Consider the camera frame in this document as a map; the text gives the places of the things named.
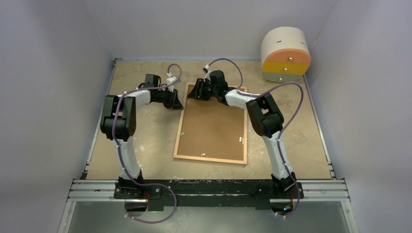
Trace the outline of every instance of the gray wall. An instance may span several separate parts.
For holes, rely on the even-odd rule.
[[[411,232],[412,2],[340,0],[309,85],[361,232]]]
[[[0,5],[0,232],[56,232],[111,57],[80,0]]]
[[[302,29],[310,45],[336,0],[85,0],[114,57],[260,59],[276,27]]]

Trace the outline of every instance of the floor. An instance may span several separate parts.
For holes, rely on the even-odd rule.
[[[120,61],[117,63],[110,94],[120,94],[137,87],[144,81],[146,73],[166,79],[170,63],[178,63],[183,70],[182,82],[177,85],[179,99],[187,82],[203,78],[202,68],[209,61]],[[243,85],[248,92],[262,93],[277,85],[263,82],[260,62],[237,62],[243,72]],[[229,62],[219,61],[212,66],[225,73],[229,85],[238,85],[240,76]],[[295,120],[284,132],[289,162],[298,179],[331,179],[325,150],[316,124],[303,77],[297,81],[305,89],[304,102]],[[297,107],[300,91],[290,85],[277,89],[272,95],[285,121],[289,120]],[[151,103],[137,110],[137,129],[134,135],[137,161],[145,179],[268,179],[271,174],[270,160],[261,137],[253,131],[248,120],[247,165],[231,165],[173,159],[176,132],[180,112],[167,110],[160,103]],[[116,151],[105,135],[98,132],[87,179],[115,180],[120,173]]]

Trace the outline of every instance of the metal frame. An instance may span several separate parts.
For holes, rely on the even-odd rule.
[[[113,61],[113,71],[111,74],[110,83],[113,81],[114,73],[117,66],[117,61],[122,59],[115,59]],[[308,81],[306,76],[304,75],[305,85],[307,87],[307,92],[309,96],[310,103],[312,105],[313,113],[316,119],[316,124],[319,129],[319,133],[321,135],[322,143],[325,149],[325,155],[327,159],[327,163],[329,166],[330,174],[332,179],[331,180],[298,180],[298,182],[302,183],[302,188],[305,197],[301,199],[301,201],[340,201],[343,214],[348,225],[348,229],[350,233],[359,233],[358,228],[356,226],[355,219],[352,214],[352,208],[350,205],[350,196],[347,190],[345,180],[337,180],[335,177],[335,173],[333,170],[332,163],[330,161],[329,153],[327,151],[325,138],[323,135],[322,127],[319,123],[319,118],[316,113],[315,105],[313,102],[313,98],[308,86]],[[99,123],[100,118],[98,119],[96,125],[96,131],[93,136],[93,141],[90,147],[87,163],[85,166],[85,173],[88,172],[88,168],[91,161],[91,156],[93,153],[94,145],[96,142],[97,133],[99,130]],[[68,195],[67,203],[63,212],[63,217],[60,222],[58,233],[67,233],[70,228],[71,219],[73,216],[74,209],[76,207],[76,203],[80,201],[120,201],[125,202],[126,200],[114,199],[113,194],[115,191],[115,180],[73,180],[71,185],[71,189]],[[146,202],[145,199],[134,199],[134,200],[127,200],[128,202]],[[271,199],[271,203],[276,202],[284,202],[283,199]]]

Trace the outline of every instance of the cable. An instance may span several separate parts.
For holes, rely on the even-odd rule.
[[[282,150],[281,150],[281,148],[280,148],[280,137],[281,137],[281,135],[283,134],[283,132],[285,131],[285,129],[286,129],[286,128],[289,126],[289,124],[292,122],[292,120],[295,118],[296,114],[299,112],[300,107],[302,106],[302,103],[303,103],[303,93],[304,93],[303,88],[302,88],[302,86],[301,86],[300,84],[298,84],[298,83],[296,83],[296,82],[287,82],[287,83],[282,83],[282,84],[280,84],[280,85],[274,86],[274,87],[272,87],[271,89],[269,89],[268,91],[266,91],[266,92],[264,92],[264,93],[262,93],[262,94],[260,94],[260,95],[253,95],[253,94],[245,94],[245,93],[242,93],[242,92],[240,91],[240,88],[241,88],[242,85],[243,85],[243,75],[242,75],[242,72],[241,72],[239,66],[238,66],[236,63],[234,63],[232,60],[227,59],[227,58],[218,58],[218,59],[212,61],[211,63],[209,63],[209,66],[211,66],[213,63],[215,63],[215,62],[217,62],[217,61],[220,61],[220,60],[225,60],[225,61],[230,62],[230,63],[232,63],[232,64],[236,67],[236,69],[238,69],[239,74],[240,74],[240,85],[237,87],[237,92],[238,92],[239,95],[248,96],[248,97],[255,97],[255,98],[257,98],[257,97],[262,97],[262,96],[264,96],[264,95],[272,92],[273,90],[278,89],[278,88],[281,87],[281,86],[286,86],[286,85],[296,85],[296,86],[298,86],[298,88],[300,89],[300,101],[299,101],[299,104],[298,104],[298,106],[297,106],[297,108],[296,108],[296,111],[294,112],[294,114],[292,115],[292,117],[289,119],[288,123],[286,123],[286,125],[285,125],[285,126],[283,127],[283,129],[280,131],[280,133],[279,133],[279,135],[277,136],[277,139],[276,139],[276,140],[277,140],[277,148],[279,149],[279,154],[280,154],[280,158],[282,159],[282,163],[283,163],[283,165],[285,166],[285,169],[286,169],[287,173],[289,174],[290,178],[291,178],[292,181],[293,181],[293,184],[296,186],[296,189],[297,189],[297,201],[296,201],[296,206],[293,208],[293,210],[292,210],[289,214],[285,215],[284,217],[290,216],[291,214],[293,214],[293,213],[296,211],[297,207],[299,206],[299,202],[300,202],[300,191],[299,191],[299,186],[297,185],[297,181],[296,181],[296,179],[293,178],[291,171],[289,170],[288,166],[286,165],[285,158],[283,157],[283,153],[282,153]]]
[[[118,102],[117,107],[116,107],[115,117],[114,117],[114,119],[113,119],[112,137],[113,137],[113,140],[116,142],[117,151],[118,151],[118,154],[119,154],[120,165],[121,165],[122,169],[124,170],[124,173],[126,173],[126,175],[129,177],[129,179],[130,179],[134,184],[136,184],[136,185],[138,185],[138,186],[143,186],[143,187],[146,187],[146,186],[161,186],[161,187],[164,187],[164,188],[166,188],[167,190],[169,190],[169,191],[171,192],[171,194],[173,195],[174,207],[173,207],[173,209],[172,209],[172,212],[171,212],[167,217],[165,217],[165,218],[162,219],[162,220],[158,220],[158,221],[146,221],[146,220],[142,220],[142,219],[139,219],[139,218],[130,216],[130,214],[127,213],[127,208],[125,207],[125,211],[126,211],[126,216],[127,216],[127,217],[131,218],[132,220],[139,221],[139,222],[143,222],[143,223],[159,223],[159,222],[164,222],[164,221],[166,221],[167,219],[169,219],[169,218],[174,214],[174,212],[176,211],[176,208],[177,208],[176,195],[175,195],[175,193],[173,192],[173,190],[171,190],[168,186],[166,186],[166,185],[164,185],[164,184],[161,184],[161,183],[147,183],[147,184],[143,184],[143,183],[138,183],[138,182],[136,182],[136,181],[133,179],[133,176],[129,173],[129,171],[127,170],[127,167],[126,167],[125,164],[124,164],[124,160],[123,160],[123,157],[122,157],[122,155],[121,155],[120,142],[119,142],[118,139],[116,138],[115,128],[116,128],[117,119],[118,119],[118,117],[119,117],[119,111],[120,111],[121,102],[123,101],[123,99],[124,99],[127,95],[130,95],[130,94],[132,94],[132,93],[134,93],[134,92],[141,91],[141,90],[159,90],[159,89],[162,89],[162,88],[168,88],[169,86],[175,85],[175,84],[180,80],[180,77],[181,77],[181,75],[182,75],[182,69],[181,69],[181,67],[180,67],[178,64],[176,64],[176,63],[172,63],[172,64],[170,64],[170,66],[168,67],[168,72],[169,72],[169,69],[170,69],[171,66],[177,66],[177,67],[179,68],[179,76],[176,78],[176,80],[175,80],[173,83],[171,83],[171,84],[169,84],[169,85],[166,85],[165,87],[160,87],[160,86],[158,86],[158,87],[146,87],[146,88],[140,88],[140,89],[131,90],[131,91],[128,91],[128,92],[124,93],[124,94],[120,97],[120,99],[119,99],[119,102]]]

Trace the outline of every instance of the yellow drawer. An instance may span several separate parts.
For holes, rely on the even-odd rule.
[[[262,66],[262,71],[269,73],[304,74],[308,68],[309,64],[265,61]]]

